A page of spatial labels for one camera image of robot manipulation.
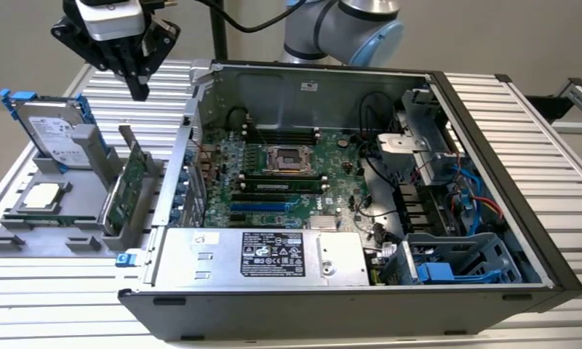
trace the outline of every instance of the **cable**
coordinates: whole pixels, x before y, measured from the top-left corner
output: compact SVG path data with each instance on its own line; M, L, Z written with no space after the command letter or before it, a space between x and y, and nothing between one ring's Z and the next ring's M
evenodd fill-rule
M465 177L470 178L477 183L477 194L481 195L483 189L483 183L481 178L471 174L466 169L461 167L454 167L458 173L461 173ZM473 236L477 233L478 226L481 224L481 205L477 205L474 208L474 219L473 225L470 226L470 231L467 232L467 236Z
M240 25L231 17L231 15L224 11L220 6L212 2L211 0L195 0L196 2L200 2L203 5L209 6L209 8L220 15L220 17L228 22L228 24L240 32L243 33L256 33L258 31L262 31L263 29L271 27L274 24L284 20L307 2L307 0L299 0L295 5L292 5L279 16L270 19L267 22L263 22L262 24L254 26L254 27L244 27Z
M367 105L367 107L364 107L364 102L367 101L367 98L371 95L380 95L383 97L386 97L386 102L388 103L388 114L390 114L390 118L394 118L394 113L395 113L395 103L391 99L391 97L382 91L372 91L368 92L360 99L360 104L358 105L358 129L360 130L360 137L364 134L364 129L363 129L363 124L362 124L362 116L364 115L364 123L366 123L366 127L367 127L367 133L368 133L368 117L367 117L367 111L371 111L372 114L375 116L378 116L378 113L375 112L375 109Z
M362 151L362 147L371 145L368 142L364 142L360 144L360 146L358 147L358 155L360 155L360 151ZM390 181L390 179L379 172L378 168L375 167L375 165L372 164L371 160L368 160L368 149L367 149L367 153L364 154L364 160L367 161L367 165L368 167L372 169L372 171L375 172L375 174L379 176L379 178L382 178L388 185L393 188L397 188L397 186L394 185L394 183Z
M493 205L487 204L485 201L482 201L481 203L485 205L485 207L487 207L487 208L490 209L491 212L494 212L495 214L498 214L498 211L495 211L495 208L494 208Z
M493 200L490 200L489 198L482 198L479 196L471 196L471 198L474 200L482 202L483 204L487 204L489 206L491 206L494 209L493 211L499 215L499 219L502 219L502 210L501 210L498 204Z
M386 215L388 215L388 214L397 212L395 209L394 209L393 211L387 211L387 212L380 213L380 214L367 214L367 213L362 212L362 211L360 211L360 206L362 206L362 204L366 202L366 200L368 199L368 197L370 197L370 195L364 196L364 198L362 199L360 203L359 203L358 206L356 206L356 213L359 213L362 216L364 216L364 217L367 217L367 218L376 218L376 217L386 216Z
M192 143L197 146L200 151L204 153L204 156L207 156L207 160L209 161L209 170L207 171L207 177L209 177L211 169L213 168L213 162L211 161L211 157L207 151L204 151L203 145L197 144L195 140L191 140Z
M462 230L459 228L459 224L457 223L455 215L449 210L449 202L450 202L450 199L455 197L455 195L459 195L458 191L451 191L450 193L446 194L445 200L442 201L442 208L445 209L445 215L446 215L446 219L449 221L449 226L453 226L453 228L455 229L457 235L461 236ZM446 231L446 235L447 236L451 235L450 229Z
M429 158L429 160L421 165L421 167L418 167L417 171L414 171L414 173L410 176L410 183L414 184L414 181L417 180L417 176L421 173L421 170L429 165L429 163L431 162L431 160L434 159L435 155L431 155L431 157Z
M372 169L372 172L375 172L375 174L379 176L379 178L382 178L388 183L388 185L393 188L395 188L395 185L393 184L393 182L390 182L388 178L386 178L386 176L382 173L379 173L379 171L378 171L375 165L372 164L371 160L368 160L368 156L364 156L364 160L367 160L367 165Z
M462 170L462 157L459 154L459 151L457 152L457 174L455 174L455 182L459 179L461 176L461 170Z
M228 127L228 123L231 122L231 115L234 111L243 111L246 114L248 114L248 110L246 107L243 107L242 105L234 105L231 107L231 109L228 110L228 113L226 114L226 121L224 121L224 128L227 131L231 130L231 128Z
M366 214L364 212L360 211L360 208L358 207L358 211L356 211L362 216L367 217L367 218L376 218L380 216L387 216L391 213L397 213L397 210L394 209L393 211L387 211L384 213L380 214Z

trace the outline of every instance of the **power supply label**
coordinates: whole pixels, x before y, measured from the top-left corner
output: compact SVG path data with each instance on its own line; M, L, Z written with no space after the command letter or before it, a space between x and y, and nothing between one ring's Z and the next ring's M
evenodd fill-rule
M302 233L243 233L242 275L304 277Z

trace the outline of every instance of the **blue cable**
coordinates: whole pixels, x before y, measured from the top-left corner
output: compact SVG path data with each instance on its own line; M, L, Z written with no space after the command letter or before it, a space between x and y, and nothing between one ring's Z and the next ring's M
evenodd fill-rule
M455 276L455 281L462 284L491 284L502 275L501 270L491 270L482 275L462 275Z
M481 195L482 190L482 181L481 178L477 177L474 174L471 174L466 169L461 169L459 167L453 167L455 171L459 171L459 173L470 178L477 183L477 195ZM470 227L470 231L467 232L466 236L473 236L477 233L478 226L481 224L481 205L477 203L477 208L474 210L474 219L473 219L473 225Z

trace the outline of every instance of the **metal slotted surface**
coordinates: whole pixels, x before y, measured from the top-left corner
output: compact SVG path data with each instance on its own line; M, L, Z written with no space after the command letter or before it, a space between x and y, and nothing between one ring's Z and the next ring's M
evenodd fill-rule
M123 84L112 79L107 73L88 72L81 79L87 86L87 94L93 105L93 112L104 130L108 142L123 147L123 141L113 130L115 124L132 122L144 148L156 151L159 156L167 155L173 133L171 129L181 118L179 104L184 97L176 95L188 87L189 63L168 61L159 74L151 80L152 92L167 91L169 94L151 94L147 103L133 103L125 95ZM530 116L514 110L513 105L495 111L491 102L485 100L482 93L499 95L502 103L509 102L509 93L505 93L501 84L491 80L491 76L457 76L458 79L477 84L455 84L459 93L467 93L471 103L481 103L475 108L479 122L487 122L483 127L485 135L493 143L511 145L535 144L551 145L541 131L535 131ZM501 129L501 123L526 124L517 129ZM553 155L551 147L539 150L550 154L513 153L518 147L502 148L510 153L501 153L509 173L513 176L555 175L570 185L578 171L561 156ZM16 190L28 178L32 167L26 165L32 148L29 147L18 162L13 165L10 173L0 185ZM537 177L522 177L519 182L531 184L550 184L553 181L535 180ZM578 216L582 217L582 188L564 190L549 189L539 185L523 189L529 193L529 202L541 217ZM569 207L569 212L551 200L561 200ZM12 197L0 195L0 212L9 205ZM550 233L572 268L582 281L582 229L570 232L562 231L565 227L555 226L555 233ZM119 280L113 275L125 273ZM1 348L64 348L69 346L99 347L137 347L137 348L568 348L577 345L582 348L582 297L569 301L557 309L543 314L519 314L475 336L422 337L422 338L352 338L331 340L268 340L256 342L199 342L199 343L164 343L156 340L143 325L135 320L129 311L119 304L115 291L129 287L137 270L132 268L116 269L109 259L0 259L0 347Z

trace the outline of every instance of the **capacitor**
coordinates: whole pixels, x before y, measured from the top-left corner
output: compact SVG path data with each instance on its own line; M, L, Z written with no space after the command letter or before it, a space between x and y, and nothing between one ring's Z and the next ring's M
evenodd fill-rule
M189 173L187 173L185 171L179 172L179 181L187 182L188 179L189 179Z
M347 149L347 147L350 146L350 141L340 138L339 140L336 140L336 145L339 146L339 148Z
M187 192L187 185L184 185L183 183L177 184L176 185L176 193L180 195L180 194L184 194L185 192Z
M183 157L183 161L187 164L191 164L193 162L193 152L189 149L185 150L185 155Z
M185 199L180 195L175 195L175 198L172 198L172 205L173 207L181 206L185 203Z
M177 209L171 209L171 222L175 222L181 217L181 212Z

